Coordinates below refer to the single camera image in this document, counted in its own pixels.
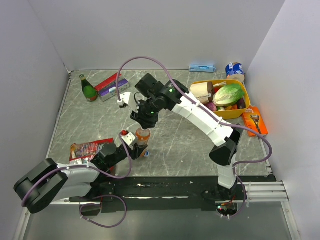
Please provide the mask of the blue bottle cap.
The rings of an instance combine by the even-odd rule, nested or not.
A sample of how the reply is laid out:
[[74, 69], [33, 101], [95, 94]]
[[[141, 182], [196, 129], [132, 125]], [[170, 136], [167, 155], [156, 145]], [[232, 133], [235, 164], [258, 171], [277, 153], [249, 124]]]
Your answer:
[[143, 155], [144, 157], [149, 157], [150, 156], [150, 153], [149, 153], [149, 151], [148, 150], [146, 150], [145, 152], [144, 152], [144, 155]]

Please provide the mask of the yellow plastic basket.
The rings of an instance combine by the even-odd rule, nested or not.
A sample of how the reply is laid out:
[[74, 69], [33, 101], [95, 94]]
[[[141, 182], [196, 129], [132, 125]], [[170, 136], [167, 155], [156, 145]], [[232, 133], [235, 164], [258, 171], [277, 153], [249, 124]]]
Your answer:
[[204, 83], [204, 82], [212, 82], [212, 84], [213, 84], [213, 97], [214, 97], [215, 93], [220, 88], [222, 88], [226, 85], [229, 85], [229, 84], [238, 84], [244, 90], [245, 94], [242, 98], [244, 98], [245, 103], [246, 103], [245, 109], [238, 109], [237, 102], [235, 104], [229, 105], [229, 106], [216, 106], [213, 103], [213, 101], [209, 102], [207, 104], [204, 104], [204, 106], [207, 109], [209, 109], [210, 111], [215, 113], [217, 116], [222, 117], [224, 120], [236, 119], [236, 118], [240, 117], [245, 112], [245, 110], [250, 106], [250, 99], [249, 99], [248, 92], [247, 92], [245, 86], [241, 82], [239, 82], [237, 80], [233, 80], [233, 79], [222, 79], [222, 80], [196, 81], [196, 82], [193, 82], [192, 84], [198, 84], [198, 83]]

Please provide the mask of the blue tissue pack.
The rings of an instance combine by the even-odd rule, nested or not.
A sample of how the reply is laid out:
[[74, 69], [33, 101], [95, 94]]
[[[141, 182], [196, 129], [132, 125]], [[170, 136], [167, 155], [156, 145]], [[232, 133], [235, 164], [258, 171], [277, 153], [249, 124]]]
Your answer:
[[216, 67], [212, 64], [190, 64], [188, 69], [190, 72], [197, 73], [214, 73], [216, 71]]

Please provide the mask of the beige paper roll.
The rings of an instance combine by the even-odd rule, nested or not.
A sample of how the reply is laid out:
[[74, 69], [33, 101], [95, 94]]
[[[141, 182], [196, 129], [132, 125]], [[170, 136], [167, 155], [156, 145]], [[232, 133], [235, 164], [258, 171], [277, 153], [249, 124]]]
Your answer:
[[190, 91], [202, 104], [213, 102], [214, 85], [212, 82], [195, 83], [190, 86]]

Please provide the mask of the red flat box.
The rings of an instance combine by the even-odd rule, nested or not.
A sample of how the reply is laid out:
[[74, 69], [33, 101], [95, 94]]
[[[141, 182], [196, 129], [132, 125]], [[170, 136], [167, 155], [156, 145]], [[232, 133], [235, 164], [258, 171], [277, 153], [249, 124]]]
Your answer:
[[116, 82], [117, 79], [117, 73], [113, 74], [112, 76], [110, 76], [109, 78], [105, 79], [104, 81], [102, 81], [101, 83], [99, 83], [97, 86], [95, 86], [95, 90], [96, 91], [101, 91], [104, 88], [108, 88], [109, 86], [113, 85]]

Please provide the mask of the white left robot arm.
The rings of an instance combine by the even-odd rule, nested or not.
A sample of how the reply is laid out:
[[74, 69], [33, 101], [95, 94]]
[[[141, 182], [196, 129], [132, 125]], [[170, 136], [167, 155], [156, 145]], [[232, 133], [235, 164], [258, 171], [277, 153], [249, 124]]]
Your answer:
[[116, 146], [108, 142], [92, 161], [74, 165], [58, 164], [47, 158], [18, 180], [13, 189], [22, 207], [32, 214], [61, 199], [84, 197], [93, 201], [99, 195], [101, 183], [117, 178], [111, 174], [111, 169], [125, 159], [136, 160], [147, 147], [138, 144], [130, 147], [126, 143]]

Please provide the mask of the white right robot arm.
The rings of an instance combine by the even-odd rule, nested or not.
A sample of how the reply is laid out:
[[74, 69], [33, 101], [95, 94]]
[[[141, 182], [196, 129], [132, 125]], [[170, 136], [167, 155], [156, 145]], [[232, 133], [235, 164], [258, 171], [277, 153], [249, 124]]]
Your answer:
[[137, 101], [134, 93], [126, 92], [119, 96], [118, 104], [128, 105], [132, 110], [131, 118], [144, 130], [155, 127], [162, 110], [169, 110], [191, 122], [213, 142], [209, 157], [217, 165], [219, 195], [226, 200], [234, 196], [238, 182], [234, 164], [242, 135], [240, 126], [231, 126], [209, 111], [177, 80], [170, 79], [163, 84], [148, 73], [135, 87], [146, 100]]

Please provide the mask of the purple silver box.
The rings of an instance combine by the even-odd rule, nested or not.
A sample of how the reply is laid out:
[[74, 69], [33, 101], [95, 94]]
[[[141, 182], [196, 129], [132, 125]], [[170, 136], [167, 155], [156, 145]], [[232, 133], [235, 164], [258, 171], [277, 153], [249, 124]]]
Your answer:
[[117, 96], [117, 93], [122, 93], [130, 87], [129, 82], [126, 79], [122, 79], [118, 82], [118, 89], [116, 88], [116, 83], [111, 84], [108, 87], [103, 88], [98, 91], [99, 98], [102, 102]]

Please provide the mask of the green glass bottle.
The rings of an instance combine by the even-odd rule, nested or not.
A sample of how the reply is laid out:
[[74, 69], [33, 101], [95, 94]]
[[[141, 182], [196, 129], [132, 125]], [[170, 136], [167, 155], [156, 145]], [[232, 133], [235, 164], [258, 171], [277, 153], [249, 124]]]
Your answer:
[[83, 74], [81, 74], [79, 78], [81, 80], [81, 87], [84, 97], [87, 101], [94, 102], [98, 98], [96, 89], [88, 82]]

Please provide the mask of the green cabbage toy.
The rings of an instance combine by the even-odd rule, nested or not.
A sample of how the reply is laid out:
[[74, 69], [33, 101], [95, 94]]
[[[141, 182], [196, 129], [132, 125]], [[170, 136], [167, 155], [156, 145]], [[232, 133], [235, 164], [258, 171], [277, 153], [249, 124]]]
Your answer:
[[220, 88], [213, 96], [213, 103], [218, 106], [234, 105], [245, 95], [244, 90], [239, 84], [232, 83]]

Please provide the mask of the purple eggplant toy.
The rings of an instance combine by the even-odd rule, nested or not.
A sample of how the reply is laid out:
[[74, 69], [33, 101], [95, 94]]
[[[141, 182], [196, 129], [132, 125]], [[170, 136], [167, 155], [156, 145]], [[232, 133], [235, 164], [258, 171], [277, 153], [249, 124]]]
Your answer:
[[246, 108], [245, 99], [244, 99], [244, 98], [239, 99], [239, 100], [237, 101], [236, 105], [237, 105], [237, 109], [238, 109], [238, 110], [245, 109], [245, 108]]

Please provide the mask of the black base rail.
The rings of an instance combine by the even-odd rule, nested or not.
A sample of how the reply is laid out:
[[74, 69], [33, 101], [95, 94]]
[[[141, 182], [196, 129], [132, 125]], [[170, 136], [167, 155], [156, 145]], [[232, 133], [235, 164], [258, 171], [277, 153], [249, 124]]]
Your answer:
[[72, 203], [98, 203], [102, 213], [159, 210], [215, 211], [216, 202], [232, 194], [218, 192], [216, 176], [127, 177], [109, 179], [92, 197], [71, 197]]

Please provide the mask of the red snack bag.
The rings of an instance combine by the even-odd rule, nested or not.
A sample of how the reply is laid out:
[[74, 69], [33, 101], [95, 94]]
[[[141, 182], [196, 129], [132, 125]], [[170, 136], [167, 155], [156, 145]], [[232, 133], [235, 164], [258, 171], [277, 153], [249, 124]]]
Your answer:
[[98, 154], [98, 152], [102, 149], [102, 147], [105, 144], [113, 142], [113, 138], [107, 138], [80, 144], [74, 143], [70, 146], [69, 164], [87, 164], [88, 162], [93, 160], [95, 155]]

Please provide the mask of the orange razor package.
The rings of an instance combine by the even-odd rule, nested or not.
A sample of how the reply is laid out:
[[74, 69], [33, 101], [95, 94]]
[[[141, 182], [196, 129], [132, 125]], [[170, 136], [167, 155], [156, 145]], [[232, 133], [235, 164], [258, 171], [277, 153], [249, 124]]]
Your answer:
[[262, 115], [256, 106], [249, 106], [242, 114], [244, 125], [262, 136], [268, 135], [267, 127]]

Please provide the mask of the blue white can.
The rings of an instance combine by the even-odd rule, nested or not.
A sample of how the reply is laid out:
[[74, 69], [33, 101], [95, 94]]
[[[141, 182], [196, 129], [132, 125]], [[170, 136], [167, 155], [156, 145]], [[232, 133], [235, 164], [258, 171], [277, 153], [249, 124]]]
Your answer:
[[230, 62], [225, 67], [226, 78], [231, 80], [237, 80], [243, 83], [245, 80], [245, 72], [243, 65], [239, 62]]

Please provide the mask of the orange tea bottle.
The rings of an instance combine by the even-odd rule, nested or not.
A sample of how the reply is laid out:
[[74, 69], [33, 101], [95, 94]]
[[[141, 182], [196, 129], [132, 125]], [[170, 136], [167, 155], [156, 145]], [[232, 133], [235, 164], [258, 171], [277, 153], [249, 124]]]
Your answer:
[[138, 128], [135, 132], [137, 136], [137, 145], [141, 148], [146, 146], [149, 142], [151, 131], [149, 129]]

